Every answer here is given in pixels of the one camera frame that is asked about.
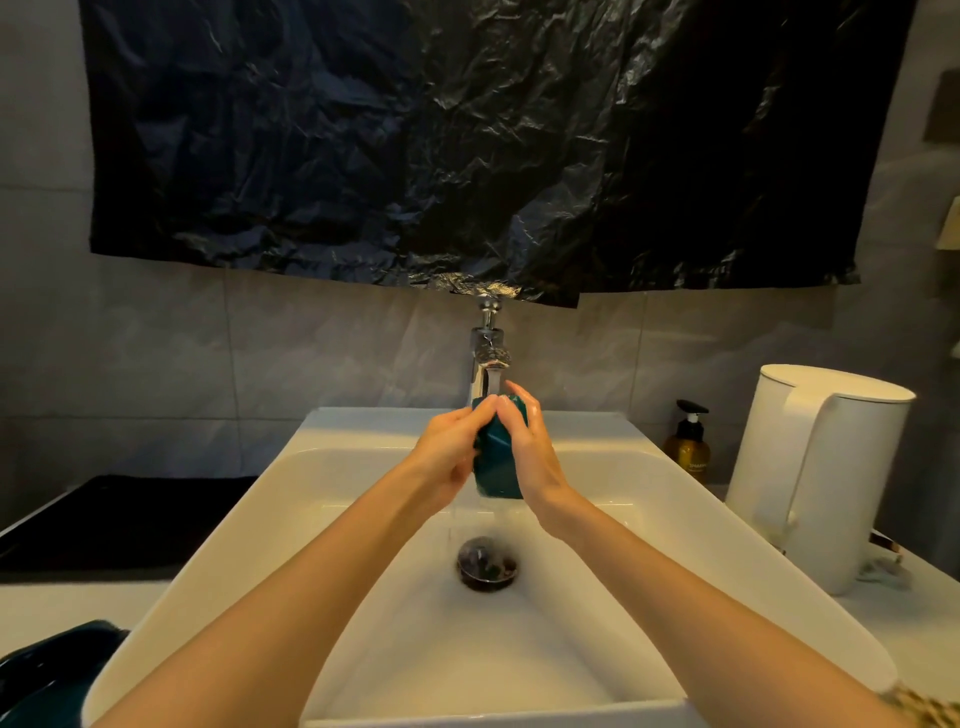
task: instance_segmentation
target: forearm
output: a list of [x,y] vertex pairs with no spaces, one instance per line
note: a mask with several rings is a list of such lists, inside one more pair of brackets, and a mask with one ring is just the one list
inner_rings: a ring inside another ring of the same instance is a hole
[[97,728],[294,726],[360,602],[417,531],[388,473],[123,698]]
[[904,725],[839,667],[598,508],[578,499],[561,522],[561,538],[651,639],[711,726]]

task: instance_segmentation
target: drain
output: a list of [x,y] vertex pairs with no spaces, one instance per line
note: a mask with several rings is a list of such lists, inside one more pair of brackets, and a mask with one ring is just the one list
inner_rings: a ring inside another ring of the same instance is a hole
[[460,580],[475,592],[499,592],[516,579],[516,558],[489,536],[478,536],[460,546],[457,553]]

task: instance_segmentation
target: pump nozzle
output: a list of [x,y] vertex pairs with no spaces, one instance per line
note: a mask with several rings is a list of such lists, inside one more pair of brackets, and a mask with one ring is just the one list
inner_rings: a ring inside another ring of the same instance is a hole
[[702,404],[690,400],[677,400],[677,406],[686,413],[686,421],[677,427],[677,436],[686,440],[702,441],[704,426],[700,424],[700,416],[707,415],[710,411]]

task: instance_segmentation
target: white sink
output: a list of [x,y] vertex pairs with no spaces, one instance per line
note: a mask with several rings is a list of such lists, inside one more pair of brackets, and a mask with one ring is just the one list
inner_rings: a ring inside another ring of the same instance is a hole
[[[84,703],[84,724],[322,531],[436,413],[311,413],[110,660]],[[873,636],[623,417],[545,418],[582,494],[870,689],[893,687],[893,662]],[[503,592],[471,592],[454,572],[457,549],[494,532],[516,549],[519,576]],[[577,556],[522,501],[480,498],[472,480],[364,600],[302,720],[312,728],[703,725],[658,651]]]

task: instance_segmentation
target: faucet spout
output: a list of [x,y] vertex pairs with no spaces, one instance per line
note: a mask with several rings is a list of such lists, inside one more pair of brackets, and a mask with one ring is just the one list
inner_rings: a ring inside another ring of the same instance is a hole
[[467,404],[477,398],[500,393],[500,379],[510,367],[510,353],[503,343],[503,329],[495,328],[494,322],[500,302],[488,296],[480,298],[483,326],[470,333],[473,366]]

